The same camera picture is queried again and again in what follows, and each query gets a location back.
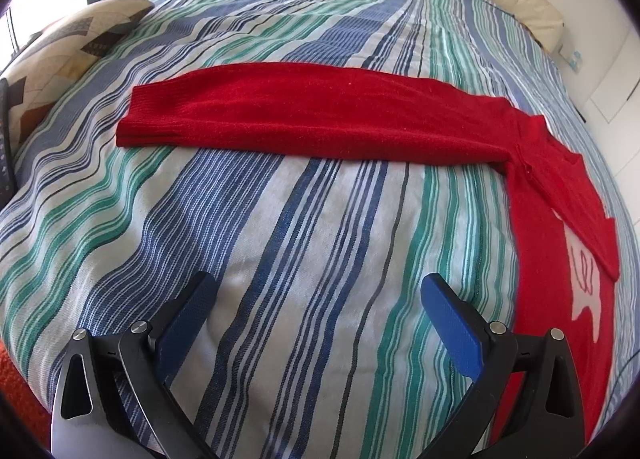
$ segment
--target striped bedspread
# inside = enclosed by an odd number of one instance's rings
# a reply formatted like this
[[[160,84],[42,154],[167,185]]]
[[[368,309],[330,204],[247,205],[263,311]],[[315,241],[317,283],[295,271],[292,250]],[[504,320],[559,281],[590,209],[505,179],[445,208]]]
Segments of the striped bedspread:
[[[170,386],[220,457],[415,457],[460,402],[468,383],[417,287],[437,271],[509,324],[518,262],[495,171],[115,147],[132,86],[287,60],[505,96],[584,154],[620,236],[610,388],[624,371],[610,415],[638,369],[624,367],[640,340],[638,248],[558,70],[523,26],[488,0],[152,1],[27,142],[0,214],[1,334],[44,403],[73,329],[121,331],[199,269],[220,291]]]

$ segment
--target metal screw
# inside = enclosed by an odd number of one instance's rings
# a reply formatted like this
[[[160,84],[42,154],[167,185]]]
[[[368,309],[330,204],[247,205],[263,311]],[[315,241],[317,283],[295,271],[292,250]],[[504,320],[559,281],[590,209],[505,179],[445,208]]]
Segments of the metal screw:
[[[71,335],[71,337],[76,341],[82,340],[85,336],[86,336],[86,329],[82,329],[82,328],[76,329],[74,333]]]
[[[493,334],[505,334],[507,332],[507,326],[502,322],[498,322],[498,320],[496,320],[495,322],[491,322],[489,324],[489,330]]]
[[[140,334],[146,331],[148,324],[144,320],[138,320],[131,325],[131,332],[133,334]]]
[[[564,340],[564,333],[558,328],[554,327],[549,332],[554,340]]]

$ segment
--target white graphic print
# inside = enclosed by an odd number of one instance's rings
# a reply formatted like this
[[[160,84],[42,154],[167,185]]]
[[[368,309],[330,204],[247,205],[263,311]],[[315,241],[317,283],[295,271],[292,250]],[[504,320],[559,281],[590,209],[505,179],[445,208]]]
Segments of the white graphic print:
[[[569,226],[564,225],[566,249],[571,268],[571,289],[574,301],[571,320],[578,318],[584,309],[591,310],[593,320],[593,341],[598,341],[600,333],[600,270],[591,251],[581,242]]]

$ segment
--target blue gripper pad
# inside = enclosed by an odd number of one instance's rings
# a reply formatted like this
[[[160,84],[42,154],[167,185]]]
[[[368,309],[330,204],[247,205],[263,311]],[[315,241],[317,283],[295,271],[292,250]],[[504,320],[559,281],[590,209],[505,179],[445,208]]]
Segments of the blue gripper pad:
[[[458,372],[476,381],[484,366],[482,341],[473,328],[478,320],[466,321],[465,317],[475,315],[484,324],[482,317],[460,300],[438,273],[422,279],[420,299]]]
[[[201,277],[200,283],[156,344],[154,372],[156,378],[168,387],[207,321],[218,296],[220,284],[217,280],[208,273],[196,274],[191,280],[196,276]]]

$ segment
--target red sweater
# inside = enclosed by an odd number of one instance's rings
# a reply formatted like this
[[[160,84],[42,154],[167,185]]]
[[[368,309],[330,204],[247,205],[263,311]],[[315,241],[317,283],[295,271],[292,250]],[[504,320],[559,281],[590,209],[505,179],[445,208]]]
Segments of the red sweater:
[[[247,63],[135,87],[118,146],[174,145],[430,165],[490,163],[506,177],[519,260],[513,330],[558,327],[590,436],[604,403],[619,276],[613,219],[582,156],[504,98],[428,78],[302,63]],[[512,383],[496,418],[516,395]]]

